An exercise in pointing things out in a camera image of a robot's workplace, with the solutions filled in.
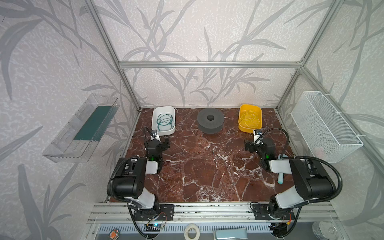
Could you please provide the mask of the grey perforated spool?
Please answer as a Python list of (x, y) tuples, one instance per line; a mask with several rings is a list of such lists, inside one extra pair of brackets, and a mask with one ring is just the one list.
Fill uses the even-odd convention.
[(207, 108), (198, 113), (199, 129), (206, 134), (219, 133), (224, 125), (224, 114), (219, 109)]

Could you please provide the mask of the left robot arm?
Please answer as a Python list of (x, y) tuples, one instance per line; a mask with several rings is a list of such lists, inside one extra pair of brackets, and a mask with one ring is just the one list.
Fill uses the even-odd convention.
[(126, 203), (135, 221), (168, 221), (174, 217), (174, 205), (160, 204), (158, 197), (145, 188), (146, 176), (161, 172), (163, 151), (169, 148), (169, 139), (152, 139), (145, 144), (145, 157), (120, 158), (111, 175), (108, 196)]

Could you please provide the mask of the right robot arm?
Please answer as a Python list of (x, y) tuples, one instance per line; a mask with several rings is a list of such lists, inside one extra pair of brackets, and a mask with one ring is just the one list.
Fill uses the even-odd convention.
[(268, 205), (261, 208), (261, 214), (271, 219), (289, 217), (294, 208), (330, 201), (343, 189), (341, 174), (324, 160), (309, 156), (283, 156), (276, 159), (272, 139), (245, 141), (245, 150), (260, 157), (265, 171), (293, 178), (293, 187), (271, 196)]

